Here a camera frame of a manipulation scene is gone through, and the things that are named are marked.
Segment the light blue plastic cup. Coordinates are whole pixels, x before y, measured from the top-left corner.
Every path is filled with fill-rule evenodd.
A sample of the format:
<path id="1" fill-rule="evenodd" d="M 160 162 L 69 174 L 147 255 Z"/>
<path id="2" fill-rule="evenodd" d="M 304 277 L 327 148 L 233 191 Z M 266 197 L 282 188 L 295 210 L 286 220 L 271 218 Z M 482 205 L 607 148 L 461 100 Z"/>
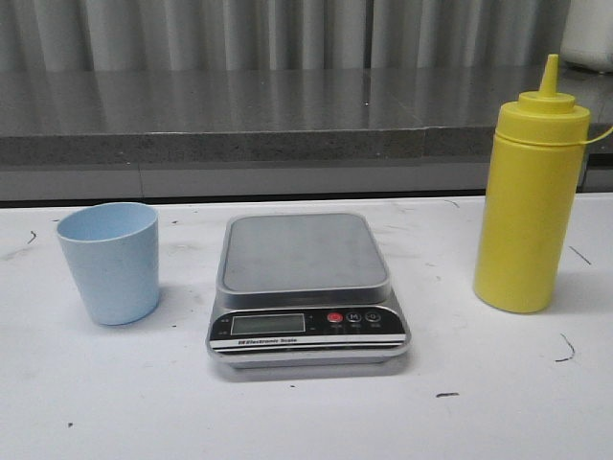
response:
<path id="1" fill-rule="evenodd" d="M 158 213 L 138 202 L 91 206 L 57 225 L 57 237 L 92 320 L 120 326 L 159 303 Z"/>

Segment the yellow squeeze bottle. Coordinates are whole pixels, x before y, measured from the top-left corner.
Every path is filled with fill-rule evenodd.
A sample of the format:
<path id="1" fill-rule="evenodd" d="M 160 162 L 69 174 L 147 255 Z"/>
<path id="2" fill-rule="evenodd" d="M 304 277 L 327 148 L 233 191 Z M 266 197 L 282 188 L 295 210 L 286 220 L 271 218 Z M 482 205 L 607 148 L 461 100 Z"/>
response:
<path id="1" fill-rule="evenodd" d="M 500 311 L 534 313 L 553 297 L 590 111 L 557 88 L 550 54 L 537 89 L 499 110 L 473 291 Z"/>

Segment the silver electronic kitchen scale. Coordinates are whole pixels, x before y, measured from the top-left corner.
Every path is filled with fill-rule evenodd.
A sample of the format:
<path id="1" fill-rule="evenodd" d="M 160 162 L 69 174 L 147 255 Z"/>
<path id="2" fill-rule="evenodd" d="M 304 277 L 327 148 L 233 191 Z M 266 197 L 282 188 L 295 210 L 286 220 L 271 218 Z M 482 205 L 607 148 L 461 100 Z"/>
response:
<path id="1" fill-rule="evenodd" d="M 243 216 L 226 226 L 206 345 L 234 368 L 370 364 L 411 333 L 366 219 Z"/>

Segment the white container in background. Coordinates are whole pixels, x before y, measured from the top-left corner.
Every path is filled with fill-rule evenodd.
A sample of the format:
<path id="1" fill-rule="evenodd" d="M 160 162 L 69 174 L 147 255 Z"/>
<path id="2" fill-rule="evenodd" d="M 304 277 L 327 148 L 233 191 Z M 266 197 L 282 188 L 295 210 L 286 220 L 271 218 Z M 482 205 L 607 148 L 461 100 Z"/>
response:
<path id="1" fill-rule="evenodd" d="M 560 45 L 571 66 L 612 72 L 612 0 L 572 0 Z"/>

